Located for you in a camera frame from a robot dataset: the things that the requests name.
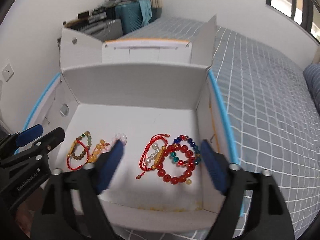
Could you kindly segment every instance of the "window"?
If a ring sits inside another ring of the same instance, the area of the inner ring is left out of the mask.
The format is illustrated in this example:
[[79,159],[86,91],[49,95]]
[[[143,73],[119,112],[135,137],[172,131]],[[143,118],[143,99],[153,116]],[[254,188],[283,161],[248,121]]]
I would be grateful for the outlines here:
[[287,15],[320,41],[320,13],[311,0],[267,0],[267,4]]

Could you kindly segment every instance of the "screw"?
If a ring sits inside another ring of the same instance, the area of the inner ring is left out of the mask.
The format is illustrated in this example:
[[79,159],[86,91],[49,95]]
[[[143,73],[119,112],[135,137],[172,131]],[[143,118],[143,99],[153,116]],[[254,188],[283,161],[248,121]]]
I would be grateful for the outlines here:
[[231,163],[231,164],[229,164],[229,169],[231,169],[233,171],[239,171],[240,170],[240,166],[238,164]]
[[85,165],[83,165],[83,167],[85,170],[91,170],[94,168],[94,164],[93,163],[86,163]]
[[59,174],[61,174],[61,173],[62,173],[62,170],[61,170],[61,169],[54,169],[54,170],[51,172],[52,175],[59,175]]
[[271,176],[271,172],[269,170],[263,170],[263,171],[261,171],[261,174],[264,176],[267,176],[267,177]]

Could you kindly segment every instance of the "wall socket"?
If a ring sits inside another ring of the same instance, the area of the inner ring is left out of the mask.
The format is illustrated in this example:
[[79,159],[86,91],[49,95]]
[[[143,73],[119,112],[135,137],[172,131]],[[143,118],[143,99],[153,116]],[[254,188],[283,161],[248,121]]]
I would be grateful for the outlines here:
[[4,80],[8,82],[8,80],[13,76],[14,72],[10,65],[10,63],[7,64],[7,66],[2,70],[2,75],[4,77]]

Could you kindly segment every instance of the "towel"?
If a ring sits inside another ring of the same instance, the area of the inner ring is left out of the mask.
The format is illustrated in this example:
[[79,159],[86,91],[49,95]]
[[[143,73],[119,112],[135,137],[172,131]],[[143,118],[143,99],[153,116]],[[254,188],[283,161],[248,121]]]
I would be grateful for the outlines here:
[[139,0],[140,9],[142,13],[142,24],[141,27],[146,26],[151,17],[152,17],[152,11],[151,11],[151,1],[150,0]]

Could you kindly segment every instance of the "bed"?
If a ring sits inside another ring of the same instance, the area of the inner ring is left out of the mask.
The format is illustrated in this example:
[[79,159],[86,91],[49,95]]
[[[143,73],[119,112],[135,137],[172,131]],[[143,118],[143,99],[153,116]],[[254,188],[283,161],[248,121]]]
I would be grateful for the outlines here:
[[[125,38],[193,40],[202,22],[160,18]],[[267,45],[218,26],[212,70],[233,129],[241,167],[272,171],[286,200],[298,238],[319,212],[319,124],[302,70]],[[242,234],[244,215],[235,236]],[[125,239],[204,239],[209,230],[147,233],[115,228]]]

